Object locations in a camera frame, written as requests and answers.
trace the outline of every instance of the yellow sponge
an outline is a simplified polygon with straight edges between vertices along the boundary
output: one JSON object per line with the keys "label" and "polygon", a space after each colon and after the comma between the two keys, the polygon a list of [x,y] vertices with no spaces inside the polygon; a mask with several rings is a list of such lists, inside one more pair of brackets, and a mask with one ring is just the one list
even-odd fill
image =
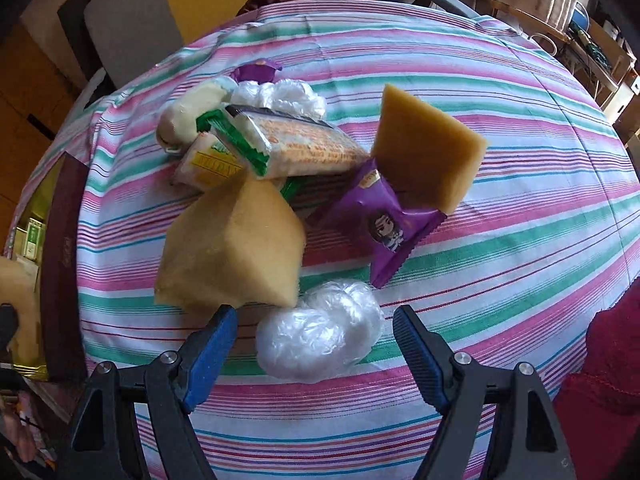
{"label": "yellow sponge", "polygon": [[415,96],[386,85],[371,155],[405,207],[450,215],[478,173],[486,139]]}
{"label": "yellow sponge", "polygon": [[305,241],[302,222],[276,187],[240,171],[169,227],[156,303],[208,312],[253,301],[292,308]]}

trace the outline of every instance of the crumpled plastic bag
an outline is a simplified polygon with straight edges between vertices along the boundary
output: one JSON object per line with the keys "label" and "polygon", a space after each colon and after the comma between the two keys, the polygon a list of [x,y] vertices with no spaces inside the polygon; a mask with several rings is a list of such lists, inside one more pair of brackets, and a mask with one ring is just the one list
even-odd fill
{"label": "crumpled plastic bag", "polygon": [[383,321],[369,285],[326,282],[295,308],[275,310],[258,324],[257,361],[273,377],[317,383],[363,359],[382,335]]}
{"label": "crumpled plastic bag", "polygon": [[298,79],[281,79],[277,83],[241,81],[231,94],[229,102],[270,108],[291,115],[320,120],[326,115],[326,101],[309,86]]}

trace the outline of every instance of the blue gripper pad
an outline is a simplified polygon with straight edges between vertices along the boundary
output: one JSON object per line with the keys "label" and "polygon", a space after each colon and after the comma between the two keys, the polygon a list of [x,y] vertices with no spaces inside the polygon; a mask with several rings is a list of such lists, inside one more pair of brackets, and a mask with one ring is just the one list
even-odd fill
{"label": "blue gripper pad", "polygon": [[191,413],[213,388],[238,332],[238,314],[222,305],[202,330],[191,334],[178,355],[182,358],[174,391],[182,408]]}
{"label": "blue gripper pad", "polygon": [[[415,314],[412,317],[415,317],[415,320],[422,325]],[[442,370],[402,307],[397,308],[394,312],[393,329],[396,342],[414,376],[415,384],[418,386],[424,402],[444,414],[448,411],[450,402],[444,392]]]}

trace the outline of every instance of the cartoon character print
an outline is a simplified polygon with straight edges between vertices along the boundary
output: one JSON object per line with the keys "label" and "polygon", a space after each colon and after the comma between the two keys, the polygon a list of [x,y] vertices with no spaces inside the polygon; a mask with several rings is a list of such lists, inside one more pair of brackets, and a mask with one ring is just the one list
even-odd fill
{"label": "cartoon character print", "polygon": [[402,229],[387,211],[380,210],[369,217],[369,233],[375,241],[393,252],[404,242]]}

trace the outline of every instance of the striped tablecloth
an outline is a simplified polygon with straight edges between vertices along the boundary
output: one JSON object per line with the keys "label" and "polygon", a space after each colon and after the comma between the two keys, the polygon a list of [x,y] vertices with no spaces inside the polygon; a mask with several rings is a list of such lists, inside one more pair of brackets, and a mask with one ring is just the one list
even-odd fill
{"label": "striped tablecloth", "polygon": [[[153,303],[164,234],[196,198],[169,184],[176,161],[155,144],[154,129],[168,101],[259,57],[280,62],[279,77],[310,82],[328,102],[328,120],[365,147],[387,82],[491,145],[457,211],[377,291],[384,335],[347,377],[308,385],[264,375],[252,353],[262,309],[240,310],[234,355],[191,417],[216,475],[411,478],[439,418],[392,336],[401,303],[483,364],[533,363],[554,394],[580,367],[594,314],[640,270],[640,186],[625,150],[580,84],[503,23],[357,0],[290,2],[238,18],[58,134],[24,197],[61,150],[90,165],[78,227],[88,359],[143,364],[202,325]],[[319,203],[321,192],[312,186],[299,205]],[[361,256],[337,234],[309,232],[302,291],[331,276],[366,279]],[[162,478],[146,409],[138,416],[150,470]],[[468,478],[480,471],[491,421],[487,409]]]}

